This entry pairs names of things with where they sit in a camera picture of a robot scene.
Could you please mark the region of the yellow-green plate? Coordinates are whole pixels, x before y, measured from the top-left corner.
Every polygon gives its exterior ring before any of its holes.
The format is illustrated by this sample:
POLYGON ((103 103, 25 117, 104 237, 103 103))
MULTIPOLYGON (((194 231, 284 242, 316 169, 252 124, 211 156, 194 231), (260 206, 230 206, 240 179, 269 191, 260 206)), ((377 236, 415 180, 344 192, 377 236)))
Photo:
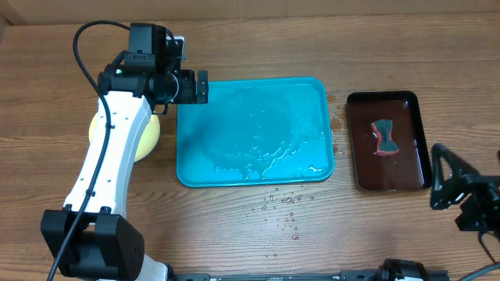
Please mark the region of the yellow-green plate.
MULTIPOLYGON (((118 116, 119 121, 124 121, 127 128, 121 130, 111 129, 109 140, 106 146, 103 166, 110 162, 120 162, 121 164, 132 164, 137 162, 153 151, 160 136, 160 123, 157 116, 151 116, 149 123, 145 126, 141 136, 139 131, 133 128, 130 131, 131 119, 118 116)), ((85 159, 91 155, 93 162, 96 162, 101 154, 103 136, 105 135, 105 114, 96 113, 89 127, 90 145, 85 159)))

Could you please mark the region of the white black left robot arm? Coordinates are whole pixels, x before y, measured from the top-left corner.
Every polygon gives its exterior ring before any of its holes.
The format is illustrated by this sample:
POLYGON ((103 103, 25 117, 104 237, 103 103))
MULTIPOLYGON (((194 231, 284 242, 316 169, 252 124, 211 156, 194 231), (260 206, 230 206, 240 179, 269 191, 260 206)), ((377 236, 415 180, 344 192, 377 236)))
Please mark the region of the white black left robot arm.
POLYGON ((168 265, 147 256, 144 237, 127 221, 127 190, 155 108, 205 104, 208 73, 181 68, 184 39, 166 27, 132 23, 127 29, 128 48, 91 80, 98 113, 77 181, 63 207, 42 216, 54 274, 84 280, 173 278, 168 265))

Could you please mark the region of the red black sponge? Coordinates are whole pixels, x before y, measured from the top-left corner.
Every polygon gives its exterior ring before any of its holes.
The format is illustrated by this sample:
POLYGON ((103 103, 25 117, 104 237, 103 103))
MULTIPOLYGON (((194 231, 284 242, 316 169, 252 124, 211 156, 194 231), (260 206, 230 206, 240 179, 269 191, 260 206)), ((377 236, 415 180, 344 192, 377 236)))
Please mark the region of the red black sponge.
POLYGON ((371 129, 377 139, 375 153, 381 156, 396 155, 398 145, 392 140, 393 122, 389 119, 379 119, 371 123, 371 129))

